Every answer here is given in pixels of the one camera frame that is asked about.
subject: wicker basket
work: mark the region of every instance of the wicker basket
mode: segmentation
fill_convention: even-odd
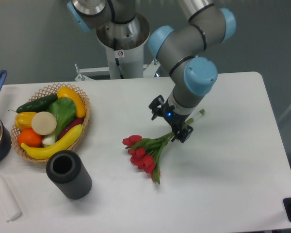
[[[70,84],[56,83],[54,85],[49,85],[49,86],[44,87],[43,89],[40,89],[38,92],[35,93],[34,96],[31,97],[31,99],[28,100],[28,102],[36,100],[36,99],[44,97],[44,96],[49,96],[51,94],[55,94],[55,93],[57,93],[59,88],[61,88],[63,86],[68,86],[68,87],[72,88],[73,90],[75,90],[78,93],[78,95],[81,97],[81,99],[85,105],[85,109],[86,109],[86,114],[85,114],[85,118],[83,121],[82,133],[79,136],[79,138],[68,148],[68,150],[73,150],[75,148],[75,146],[77,145],[77,143],[79,142],[79,140],[84,135],[84,132],[86,130],[86,127],[87,127],[87,124],[88,124],[88,121],[90,118],[91,104],[90,104],[90,101],[89,101],[86,93],[83,92],[79,87],[75,87],[75,86],[70,85]],[[20,155],[25,160],[28,160],[30,162],[46,163],[48,161],[48,159],[41,159],[41,160],[34,159],[34,158],[30,157],[27,154],[27,152],[25,150],[23,150],[23,148],[21,148],[18,145],[17,139],[18,139],[20,132],[21,132],[21,130],[19,128],[17,128],[15,125],[13,125],[12,130],[11,130],[11,141],[12,141],[12,147],[17,152],[17,154]]]

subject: white cloth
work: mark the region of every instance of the white cloth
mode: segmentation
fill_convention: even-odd
[[[13,221],[22,215],[15,196],[6,182],[5,178],[0,174],[0,208],[6,221]]]

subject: orange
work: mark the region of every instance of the orange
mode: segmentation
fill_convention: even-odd
[[[17,139],[17,143],[25,143],[29,147],[40,147],[42,145],[42,136],[37,134],[33,129],[23,130]]]

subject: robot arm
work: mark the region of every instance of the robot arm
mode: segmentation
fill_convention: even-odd
[[[236,21],[228,9],[217,9],[211,0],[179,0],[179,4],[190,25],[179,32],[163,26],[149,38],[151,53],[175,83],[166,102],[158,96],[149,108],[152,120],[163,117],[170,124],[174,139],[184,142],[193,131],[191,126],[185,126],[185,120],[211,90],[218,75],[211,61],[196,55],[231,37]]]
[[[135,18],[135,0],[71,0],[68,9],[83,31],[109,21],[123,24]]]
[[[143,48],[150,29],[136,13],[135,0],[72,0],[67,6],[84,32],[96,29],[106,49],[111,79],[143,77]]]

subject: banana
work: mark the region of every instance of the banana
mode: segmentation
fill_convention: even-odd
[[[27,146],[25,143],[20,146],[34,159],[49,159],[54,153],[68,149],[81,135],[82,129],[81,124],[74,126],[61,139],[48,147],[34,148]]]

